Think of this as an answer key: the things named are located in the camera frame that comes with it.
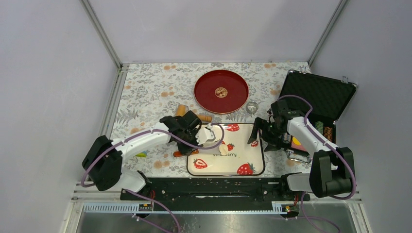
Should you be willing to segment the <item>wooden roller with handle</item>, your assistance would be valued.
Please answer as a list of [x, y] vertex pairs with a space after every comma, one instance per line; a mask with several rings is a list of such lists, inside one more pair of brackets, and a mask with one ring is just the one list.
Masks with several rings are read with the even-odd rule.
[[[176, 116], [183, 116], [185, 113], [187, 113], [189, 111], [189, 107], [186, 105], [182, 105], [179, 104], [176, 110], [175, 115]], [[197, 114], [197, 117], [203, 121], [203, 122], [207, 122], [207, 123], [211, 123], [212, 122], [212, 117], [211, 116], [205, 116], [205, 115], [199, 115]]]

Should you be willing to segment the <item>metal round cookie cutter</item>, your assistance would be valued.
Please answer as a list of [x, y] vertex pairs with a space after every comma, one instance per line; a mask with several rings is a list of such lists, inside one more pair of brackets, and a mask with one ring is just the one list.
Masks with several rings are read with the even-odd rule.
[[256, 102], [250, 101], [246, 104], [246, 112], [251, 116], [255, 115], [259, 109], [259, 106]]

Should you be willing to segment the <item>strawberry pattern rectangular tray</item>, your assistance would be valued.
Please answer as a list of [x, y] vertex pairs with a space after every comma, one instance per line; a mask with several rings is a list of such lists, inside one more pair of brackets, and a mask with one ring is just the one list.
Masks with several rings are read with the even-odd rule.
[[193, 176], [253, 176], [265, 170], [263, 148], [260, 135], [257, 140], [247, 144], [253, 124], [223, 123], [214, 125], [214, 142], [207, 142], [205, 147], [214, 146], [219, 140], [226, 144], [228, 154], [223, 156], [219, 147], [213, 150], [199, 150], [187, 158], [187, 171]]

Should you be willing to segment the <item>round cut dough wrapper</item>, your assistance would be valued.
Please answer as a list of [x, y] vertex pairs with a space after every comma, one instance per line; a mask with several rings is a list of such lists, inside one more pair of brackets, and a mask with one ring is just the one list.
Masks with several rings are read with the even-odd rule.
[[219, 145], [219, 152], [221, 155], [226, 156], [229, 152], [227, 145], [226, 144]]

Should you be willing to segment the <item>metal scraper orange handle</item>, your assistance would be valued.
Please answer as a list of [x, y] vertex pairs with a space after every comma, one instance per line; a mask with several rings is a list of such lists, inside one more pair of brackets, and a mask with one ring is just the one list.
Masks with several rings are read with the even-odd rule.
[[185, 144], [177, 144], [178, 151], [175, 151], [173, 153], [174, 157], [182, 157], [182, 156], [189, 156], [192, 154], [197, 154], [199, 153], [199, 150], [213, 150], [215, 148], [218, 148], [221, 144], [216, 144], [214, 146], [210, 147], [191, 147]]

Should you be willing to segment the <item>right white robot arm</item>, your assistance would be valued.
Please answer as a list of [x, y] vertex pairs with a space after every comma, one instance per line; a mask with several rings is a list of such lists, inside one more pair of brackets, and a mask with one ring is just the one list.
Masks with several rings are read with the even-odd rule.
[[287, 133], [303, 145], [311, 159], [309, 173], [282, 176], [279, 195], [285, 200], [291, 200], [298, 192], [313, 193], [318, 198], [352, 198], [357, 187], [352, 151], [327, 140], [309, 122], [308, 114], [290, 109], [282, 98], [271, 104], [271, 112], [273, 120], [255, 119], [247, 143], [255, 142], [260, 134], [267, 143], [265, 150], [275, 151], [280, 149], [281, 136]]

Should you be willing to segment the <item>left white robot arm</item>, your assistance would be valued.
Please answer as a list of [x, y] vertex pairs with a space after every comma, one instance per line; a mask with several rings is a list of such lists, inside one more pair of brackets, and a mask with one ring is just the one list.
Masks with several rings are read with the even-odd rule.
[[215, 139], [211, 129], [211, 125], [202, 126], [196, 114], [188, 111], [183, 116], [165, 116], [150, 129], [126, 138], [111, 140], [102, 135], [82, 162], [84, 177], [89, 177], [98, 191], [129, 189], [138, 199], [146, 199], [150, 185], [141, 172], [128, 169], [125, 163], [141, 152], [170, 142], [176, 142], [181, 155], [190, 155]]

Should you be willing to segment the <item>yellow poker chip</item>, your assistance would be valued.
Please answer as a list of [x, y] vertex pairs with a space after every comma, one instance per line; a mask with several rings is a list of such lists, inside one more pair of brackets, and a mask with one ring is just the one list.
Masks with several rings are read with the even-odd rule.
[[293, 141], [293, 143], [296, 144], [296, 145], [301, 145], [300, 141], [297, 140], [295, 137], [292, 138], [292, 141]]

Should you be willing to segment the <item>red round lacquer tray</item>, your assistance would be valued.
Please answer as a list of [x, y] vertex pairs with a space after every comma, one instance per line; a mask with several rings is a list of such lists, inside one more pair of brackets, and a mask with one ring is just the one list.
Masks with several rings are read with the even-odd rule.
[[209, 112], [229, 114], [246, 103], [249, 87], [245, 79], [233, 71], [213, 70], [197, 80], [194, 97]]

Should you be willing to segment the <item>floral tablecloth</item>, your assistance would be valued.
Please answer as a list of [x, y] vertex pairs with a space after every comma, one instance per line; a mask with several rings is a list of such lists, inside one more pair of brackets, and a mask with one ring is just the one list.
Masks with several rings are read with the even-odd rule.
[[[174, 116], [179, 104], [194, 113], [210, 116], [216, 123], [253, 123], [255, 117], [267, 118], [270, 104], [280, 94], [289, 70], [311, 73], [307, 62], [281, 63], [152, 63], [129, 64], [120, 85], [111, 138], [128, 137], [154, 126], [164, 116]], [[194, 86], [204, 74], [213, 70], [229, 70], [245, 79], [249, 101], [258, 104], [257, 113], [251, 116], [245, 105], [233, 113], [220, 115], [208, 112], [197, 103]], [[172, 153], [176, 143], [152, 148], [146, 157], [134, 157], [126, 162], [129, 169], [140, 170], [147, 177], [193, 177], [187, 171], [186, 157], [175, 158]], [[310, 165], [289, 160], [283, 151], [264, 153], [263, 177], [280, 177], [283, 174], [309, 173]]]

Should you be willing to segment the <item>colourful toy brick block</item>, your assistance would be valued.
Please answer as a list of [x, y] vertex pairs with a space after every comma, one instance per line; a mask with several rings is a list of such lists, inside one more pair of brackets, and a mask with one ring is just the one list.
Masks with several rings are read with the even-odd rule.
[[136, 154], [135, 157], [146, 158], [146, 157], [147, 157], [147, 152], [146, 152], [146, 151], [142, 151], [142, 152]]

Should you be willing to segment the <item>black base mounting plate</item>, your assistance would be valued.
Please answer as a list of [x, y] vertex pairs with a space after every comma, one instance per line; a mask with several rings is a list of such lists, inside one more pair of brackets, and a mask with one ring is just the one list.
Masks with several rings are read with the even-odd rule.
[[295, 204], [301, 192], [281, 178], [150, 178], [138, 194], [172, 211], [269, 211], [273, 201]]

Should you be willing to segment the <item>black poker chip case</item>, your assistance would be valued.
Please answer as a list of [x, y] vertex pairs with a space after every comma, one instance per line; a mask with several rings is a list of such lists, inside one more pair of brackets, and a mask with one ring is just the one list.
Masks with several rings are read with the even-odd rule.
[[286, 96], [288, 107], [306, 114], [312, 111], [308, 122], [316, 129], [323, 124], [321, 134], [332, 143], [336, 142], [335, 123], [344, 112], [357, 90], [357, 85], [301, 71], [287, 73], [280, 96]]

